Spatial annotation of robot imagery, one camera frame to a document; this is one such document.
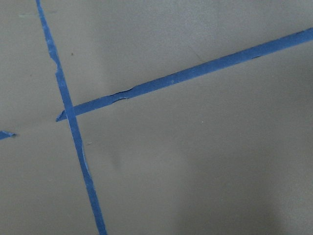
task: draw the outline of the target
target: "gray floor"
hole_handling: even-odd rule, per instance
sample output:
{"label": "gray floor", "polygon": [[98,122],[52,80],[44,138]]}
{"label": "gray floor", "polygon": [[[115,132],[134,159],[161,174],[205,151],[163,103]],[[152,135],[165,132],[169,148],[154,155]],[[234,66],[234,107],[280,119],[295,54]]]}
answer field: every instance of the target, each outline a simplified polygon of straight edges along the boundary
{"label": "gray floor", "polygon": [[[313,24],[309,0],[42,0],[73,103]],[[0,8],[0,234],[95,235],[34,0]],[[109,235],[312,235],[313,43],[78,117]]]}

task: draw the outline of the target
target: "small tape piece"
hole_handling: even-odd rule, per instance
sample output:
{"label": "small tape piece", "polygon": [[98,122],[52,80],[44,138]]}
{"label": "small tape piece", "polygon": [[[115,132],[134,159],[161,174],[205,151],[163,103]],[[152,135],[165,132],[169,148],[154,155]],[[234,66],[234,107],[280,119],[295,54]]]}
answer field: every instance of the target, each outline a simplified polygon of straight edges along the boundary
{"label": "small tape piece", "polygon": [[94,218],[96,221],[96,225],[97,225],[97,228],[98,228],[100,235],[107,235],[103,216],[102,216],[102,212],[101,212],[101,208],[100,208],[99,201],[98,201],[98,197],[97,197],[94,185],[93,185],[93,180],[92,180],[91,174],[88,170],[88,164],[86,162],[86,158],[85,158],[85,154],[84,154],[83,141],[82,141],[82,137],[81,137],[81,134],[79,131],[77,119],[76,119],[76,116],[74,113],[74,108],[73,108],[73,104],[72,104],[72,101],[71,101],[71,98],[69,95],[67,84],[65,81],[64,73],[63,73],[62,66],[61,66],[61,61],[60,61],[59,56],[58,56],[57,48],[53,42],[53,38],[52,38],[52,35],[50,33],[50,29],[49,29],[48,24],[45,20],[45,15],[44,15],[44,11],[41,7],[40,0],[36,0],[36,4],[37,4],[37,9],[38,9],[40,21],[41,21],[41,24],[42,24],[42,27],[44,30],[45,40],[46,40],[47,47],[49,50],[49,55],[57,66],[55,76],[56,76],[58,86],[60,89],[64,108],[65,108],[65,111],[67,113],[68,124],[69,124],[70,130],[71,130],[72,136],[73,136],[75,148],[77,151],[81,170],[82,170],[82,173],[84,176],[84,180],[85,180],[91,208],[92,208]]}
{"label": "small tape piece", "polygon": [[[268,55],[279,50],[293,47],[298,44],[305,43],[311,40],[313,40],[313,28],[309,28],[307,30],[294,33],[286,37],[282,37],[282,38],[279,38],[279,39],[276,39],[276,40],[273,40],[264,44],[260,44],[255,47],[251,47],[249,49],[245,49],[245,50],[236,52],[234,54],[227,55],[219,59],[212,60],[212,61],[200,64],[200,65],[194,66],[192,68],[182,70],[180,72],[176,72],[174,74],[137,85],[127,91],[118,92],[116,94],[104,96],[104,97],[77,105],[74,107],[74,111],[76,115],[87,113],[92,110],[108,106],[122,99],[133,98],[133,97],[145,94],[145,93],[149,93],[149,92],[152,92],[152,91],[164,88],[164,87],[174,85],[179,82],[183,82],[183,81],[195,78],[195,77],[199,77],[201,75],[204,75],[210,72],[221,70],[221,69],[224,69],[224,68],[227,68],[227,67],[260,57],[260,56]],[[61,121],[66,118],[67,116],[66,116],[65,111],[62,111],[56,118],[56,121]]]}
{"label": "small tape piece", "polygon": [[0,131],[0,140],[13,137],[15,135],[16,135],[15,133],[7,132],[7,131]]}

